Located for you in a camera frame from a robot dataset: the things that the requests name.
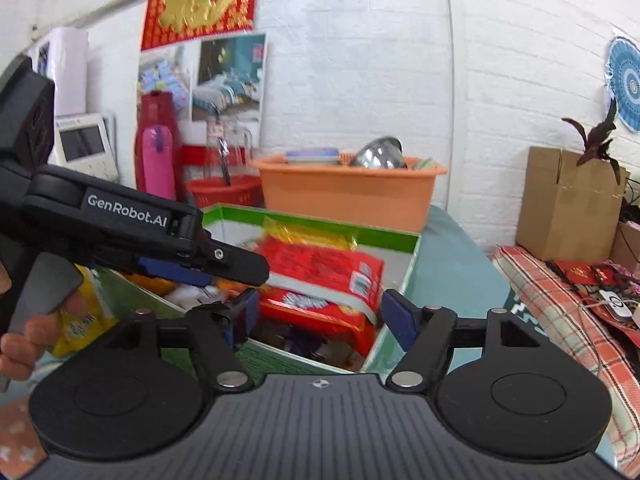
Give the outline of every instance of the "brown cardboard box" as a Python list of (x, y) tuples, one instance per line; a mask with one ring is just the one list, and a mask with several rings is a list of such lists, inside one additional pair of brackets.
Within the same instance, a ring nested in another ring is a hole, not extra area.
[(640, 264), (638, 264), (638, 260), (640, 260), (640, 228), (633, 224), (619, 222), (609, 259), (626, 267), (626, 270), (631, 272), (635, 278), (640, 279)]
[(628, 173), (608, 162), (579, 168), (579, 153), (531, 146), (516, 242), (540, 260), (600, 262), (609, 257)]

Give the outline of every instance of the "metal bowl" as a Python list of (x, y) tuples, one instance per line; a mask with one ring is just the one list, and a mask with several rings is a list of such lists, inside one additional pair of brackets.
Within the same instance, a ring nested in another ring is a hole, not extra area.
[(402, 157), (402, 145), (395, 137), (372, 140), (353, 157), (350, 166), (368, 170), (392, 170), (406, 168)]

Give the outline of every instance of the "blue round decoration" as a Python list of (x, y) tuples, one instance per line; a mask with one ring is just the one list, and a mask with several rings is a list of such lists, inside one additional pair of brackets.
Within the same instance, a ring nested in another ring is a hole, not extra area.
[(640, 131), (640, 52), (626, 38), (611, 43), (607, 79), (618, 101), (618, 115), (629, 129)]

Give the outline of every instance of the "red bottle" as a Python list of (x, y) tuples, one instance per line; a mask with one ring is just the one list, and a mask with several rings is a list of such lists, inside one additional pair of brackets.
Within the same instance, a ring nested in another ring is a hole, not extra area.
[(153, 186), (148, 186), (145, 182), (143, 148), (144, 131), (151, 127), (163, 126), (168, 129), (171, 135), (169, 149), (172, 150), (171, 160), (173, 161), (173, 168), (168, 168), (168, 171), (170, 172), (171, 169), (173, 169), (175, 197), (179, 201), (183, 202), (185, 200), (185, 188), (184, 182), (182, 181), (184, 167), (182, 140), (180, 139), (178, 124), (175, 122), (172, 95), (169, 92), (154, 90), (142, 96), (140, 114), (138, 117), (138, 130), (136, 132), (136, 143), (134, 147), (136, 189), (150, 192), (149, 187), (153, 188)]

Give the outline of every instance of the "red poster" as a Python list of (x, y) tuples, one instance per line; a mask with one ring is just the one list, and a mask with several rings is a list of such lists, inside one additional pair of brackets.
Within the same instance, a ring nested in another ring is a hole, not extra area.
[(254, 28), (255, 0), (148, 0), (142, 48)]

